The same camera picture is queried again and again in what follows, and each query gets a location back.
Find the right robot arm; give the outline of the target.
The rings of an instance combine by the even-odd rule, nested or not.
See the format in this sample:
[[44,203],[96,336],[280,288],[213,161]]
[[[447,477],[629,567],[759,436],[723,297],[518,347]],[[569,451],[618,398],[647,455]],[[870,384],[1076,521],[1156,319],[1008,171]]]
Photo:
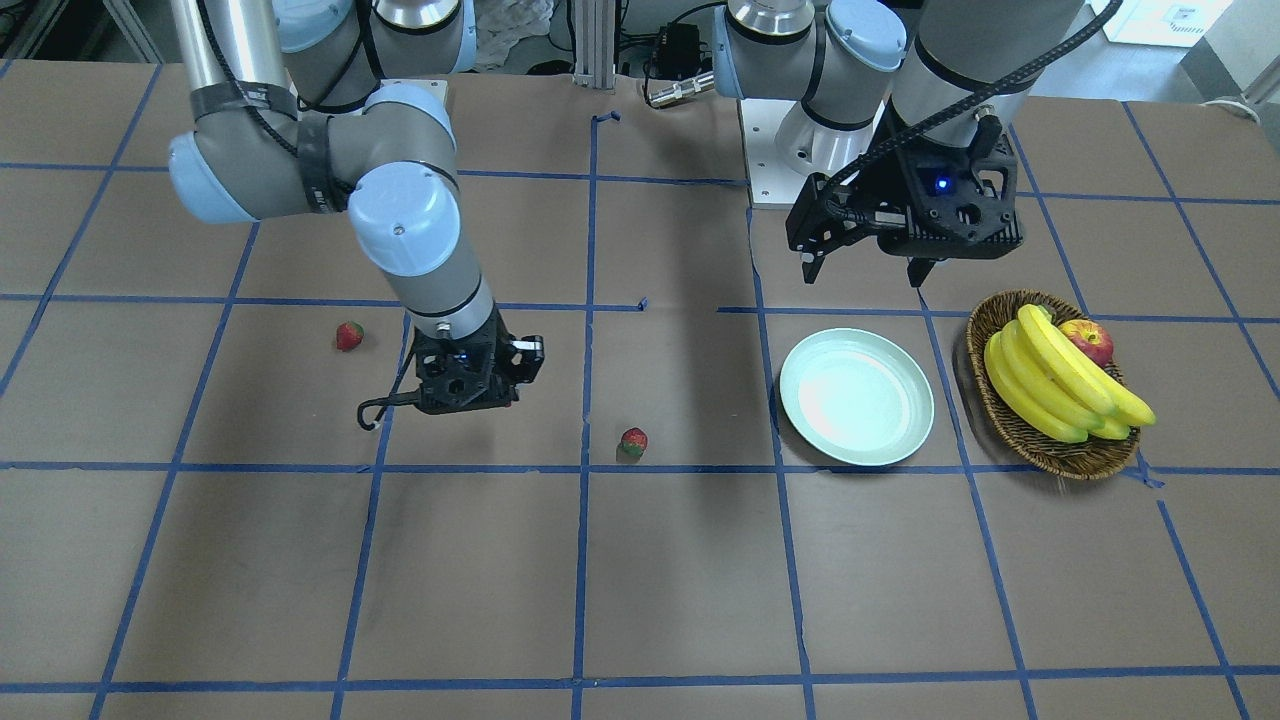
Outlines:
[[544,360],[511,334],[462,220],[458,143],[428,78],[474,67],[471,1],[174,1],[191,132],[168,170],[211,224],[344,214],[413,325],[419,388],[374,398],[439,415],[507,407]]

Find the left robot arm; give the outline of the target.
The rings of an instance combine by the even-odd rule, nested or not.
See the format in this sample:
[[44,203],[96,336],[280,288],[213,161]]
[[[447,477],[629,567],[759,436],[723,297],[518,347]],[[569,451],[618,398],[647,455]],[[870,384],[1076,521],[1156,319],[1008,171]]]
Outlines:
[[1024,241],[1007,137],[1043,69],[1079,41],[1078,1],[728,1],[714,15],[716,88],[794,106],[778,149],[801,176],[785,222],[814,283],[872,238],[919,287],[951,259]]

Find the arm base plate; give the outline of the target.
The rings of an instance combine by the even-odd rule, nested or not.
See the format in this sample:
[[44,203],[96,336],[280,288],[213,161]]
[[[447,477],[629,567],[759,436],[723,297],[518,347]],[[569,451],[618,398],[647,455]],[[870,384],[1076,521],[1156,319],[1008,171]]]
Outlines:
[[739,109],[751,206],[788,210],[805,178],[832,176],[865,152],[884,102],[852,131],[815,123],[796,101],[744,99]]

